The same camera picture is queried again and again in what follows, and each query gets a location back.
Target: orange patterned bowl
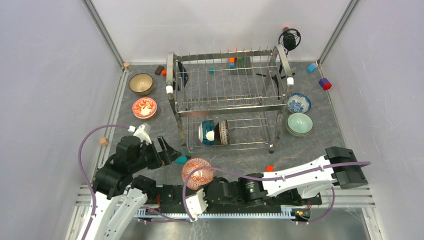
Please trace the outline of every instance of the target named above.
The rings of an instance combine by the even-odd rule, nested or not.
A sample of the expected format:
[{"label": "orange patterned bowl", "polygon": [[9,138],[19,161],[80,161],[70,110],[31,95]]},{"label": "orange patterned bowl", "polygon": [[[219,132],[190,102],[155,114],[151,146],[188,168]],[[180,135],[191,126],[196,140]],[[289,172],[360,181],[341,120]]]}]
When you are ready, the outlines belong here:
[{"label": "orange patterned bowl", "polygon": [[[189,174],[198,168],[210,166],[208,161],[202,158],[193,158],[188,160],[184,167],[182,168],[182,180],[184,183],[187,180],[187,177]],[[199,171],[196,171],[191,175],[190,179],[188,180],[187,187],[193,190],[198,190],[201,186],[210,183],[214,179],[214,170],[213,169],[202,169]]]},{"label": "orange patterned bowl", "polygon": [[158,109],[155,100],[150,97],[142,97],[134,102],[132,105],[132,113],[143,120],[151,119]]}]

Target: teal bowl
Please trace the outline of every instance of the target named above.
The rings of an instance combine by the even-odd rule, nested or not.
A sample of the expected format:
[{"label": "teal bowl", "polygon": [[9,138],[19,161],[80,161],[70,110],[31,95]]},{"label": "teal bowl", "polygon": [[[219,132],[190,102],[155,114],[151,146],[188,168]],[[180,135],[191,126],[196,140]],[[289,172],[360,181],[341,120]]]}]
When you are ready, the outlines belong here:
[{"label": "teal bowl", "polygon": [[304,113],[293,113],[285,120],[285,126],[292,135],[303,137],[311,133],[314,123],[312,119]]}]

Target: white wall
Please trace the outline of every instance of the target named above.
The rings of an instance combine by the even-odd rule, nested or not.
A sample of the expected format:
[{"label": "white wall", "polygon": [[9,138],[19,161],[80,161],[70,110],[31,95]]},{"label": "white wall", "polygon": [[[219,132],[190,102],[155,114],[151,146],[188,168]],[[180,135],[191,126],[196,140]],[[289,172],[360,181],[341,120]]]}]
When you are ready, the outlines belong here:
[{"label": "white wall", "polygon": [[284,26],[302,42],[291,60],[317,60],[349,0],[93,0],[124,61],[274,47]]},{"label": "white wall", "polygon": [[2,1],[0,25],[0,239],[64,239],[119,66],[80,0]]},{"label": "white wall", "polygon": [[424,2],[363,0],[323,64],[389,240],[423,239]]}]

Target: gray baseplate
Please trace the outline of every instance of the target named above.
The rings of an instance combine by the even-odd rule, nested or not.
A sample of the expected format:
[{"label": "gray baseplate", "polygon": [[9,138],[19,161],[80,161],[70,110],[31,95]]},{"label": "gray baseplate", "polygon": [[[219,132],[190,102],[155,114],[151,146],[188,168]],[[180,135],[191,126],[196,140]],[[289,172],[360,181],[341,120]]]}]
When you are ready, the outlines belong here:
[{"label": "gray baseplate", "polygon": [[236,58],[234,61],[234,70],[230,70],[229,74],[230,75],[251,75],[252,74],[251,58],[249,56],[243,57],[241,61],[239,61]]}]

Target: wire rack shelf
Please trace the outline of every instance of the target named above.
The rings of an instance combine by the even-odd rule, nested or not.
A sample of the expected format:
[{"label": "wire rack shelf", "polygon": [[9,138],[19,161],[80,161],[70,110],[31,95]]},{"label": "wire rack shelf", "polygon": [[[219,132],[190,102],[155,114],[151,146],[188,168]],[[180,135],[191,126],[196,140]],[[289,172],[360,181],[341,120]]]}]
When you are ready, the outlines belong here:
[{"label": "wire rack shelf", "polygon": [[[278,143],[282,112],[294,85],[281,45],[265,50],[181,56],[170,52],[166,71],[172,73],[166,77],[166,92],[186,156],[273,148]],[[267,111],[278,112],[274,140],[270,137]],[[187,117],[187,131],[183,129],[183,117]],[[196,138],[202,121],[218,123],[223,119],[228,121],[229,145],[205,146]]]}]

